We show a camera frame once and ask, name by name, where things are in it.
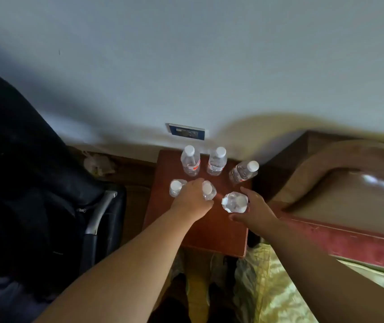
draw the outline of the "brown wooden table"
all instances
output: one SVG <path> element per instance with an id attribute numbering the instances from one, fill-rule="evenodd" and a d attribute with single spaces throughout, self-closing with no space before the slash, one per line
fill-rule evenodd
<path id="1" fill-rule="evenodd" d="M 240 186 L 250 188 L 251 181 L 245 181 L 235 186 L 231 183 L 228 173 L 238 163 L 234 160 L 228 160 L 220 176 L 209 175 L 206 171 L 207 155 L 201 155 L 199 174 L 196 177 L 190 177 L 183 171 L 180 162 L 181 153 L 181 151 L 169 150 L 159 152 L 143 228 L 148 227 L 171 207 L 174 199 L 169 195 L 169 184 L 173 179 L 190 181 L 204 178 L 211 181 L 216 187 L 217 195 L 214 198 L 214 206 L 203 218 L 194 223 L 184 237 L 182 245 L 234 257 L 243 257 L 246 252 L 248 229 L 241 223 L 229 220 L 229 213 L 223 209 L 221 200 L 232 191 L 239 192 Z"/>

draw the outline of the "water bottle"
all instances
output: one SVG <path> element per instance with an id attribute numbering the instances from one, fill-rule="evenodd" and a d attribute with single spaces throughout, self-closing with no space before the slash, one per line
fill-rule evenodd
<path id="1" fill-rule="evenodd" d="M 222 207 L 229 213 L 244 213 L 249 199 L 240 192 L 230 192 L 222 199 Z"/>
<path id="2" fill-rule="evenodd" d="M 229 172 L 229 179 L 232 183 L 241 183 L 253 178 L 258 174 L 259 163 L 256 161 L 243 161 L 238 163 L 235 168 Z"/>
<path id="3" fill-rule="evenodd" d="M 206 180 L 202 183 L 202 195 L 206 201 L 212 200 L 216 194 L 216 188 L 210 181 Z"/>
<path id="4" fill-rule="evenodd" d="M 212 176 L 219 176 L 226 165 L 226 149 L 218 147 L 210 152 L 208 159 L 207 173 Z"/>
<path id="5" fill-rule="evenodd" d="M 186 174 L 194 177 L 199 173 L 201 159 L 199 152 L 195 151 L 195 147 L 187 145 L 184 148 L 180 159 L 183 164 L 183 170 Z"/>
<path id="6" fill-rule="evenodd" d="M 187 183 L 188 182 L 183 179 L 174 179 L 169 185 L 169 194 L 173 197 L 177 197 L 182 190 L 182 187 Z"/>

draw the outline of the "bottle cap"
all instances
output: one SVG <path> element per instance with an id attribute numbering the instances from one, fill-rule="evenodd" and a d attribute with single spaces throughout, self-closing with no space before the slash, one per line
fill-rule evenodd
<path id="1" fill-rule="evenodd" d="M 171 189 L 173 191 L 176 192 L 176 191 L 180 190 L 182 187 L 183 187 L 182 183 L 179 182 L 178 180 L 171 181 Z"/>
<path id="2" fill-rule="evenodd" d="M 226 148 L 225 147 L 216 148 L 216 156 L 217 157 L 224 157 L 225 155 L 226 155 Z"/>
<path id="3" fill-rule="evenodd" d="M 259 163 L 256 162 L 256 161 L 250 161 L 249 163 L 247 163 L 247 169 L 248 169 L 250 172 L 258 171 L 258 169 L 259 169 Z"/>
<path id="4" fill-rule="evenodd" d="M 195 147 L 193 147 L 192 145 L 187 145 L 184 148 L 184 152 L 187 156 L 193 156 L 195 154 Z"/>
<path id="5" fill-rule="evenodd" d="M 240 196 L 237 196 L 237 198 L 235 199 L 235 202 L 237 203 L 239 209 L 238 209 L 238 212 L 239 213 L 244 213 L 247 209 L 247 203 L 248 203 L 248 198 L 246 195 L 240 195 Z"/>
<path id="6" fill-rule="evenodd" d="M 213 186 L 211 186 L 211 182 L 206 180 L 202 183 L 202 192 L 205 195 L 210 195 L 211 192 L 213 191 Z"/>

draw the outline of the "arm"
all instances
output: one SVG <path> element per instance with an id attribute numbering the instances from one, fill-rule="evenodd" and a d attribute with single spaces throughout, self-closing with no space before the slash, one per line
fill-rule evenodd
<path id="1" fill-rule="evenodd" d="M 384 322 L 384 288 L 327 255 L 279 221 L 251 190 L 248 213 L 232 214 L 267 240 L 316 319 L 321 322 Z"/>
<path id="2" fill-rule="evenodd" d="M 79 277 L 36 323 L 145 323 L 185 234 L 213 205 L 203 181 L 186 184 L 169 211 Z"/>

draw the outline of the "forearm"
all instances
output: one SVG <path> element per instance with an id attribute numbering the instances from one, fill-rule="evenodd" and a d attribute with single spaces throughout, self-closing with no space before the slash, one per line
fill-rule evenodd
<path id="1" fill-rule="evenodd" d="M 277 219 L 258 233 L 271 244 L 319 322 L 384 322 L 384 288 Z"/>
<path id="2" fill-rule="evenodd" d="M 37 322 L 145 323 L 192 224 L 169 210 L 78 278 Z"/>

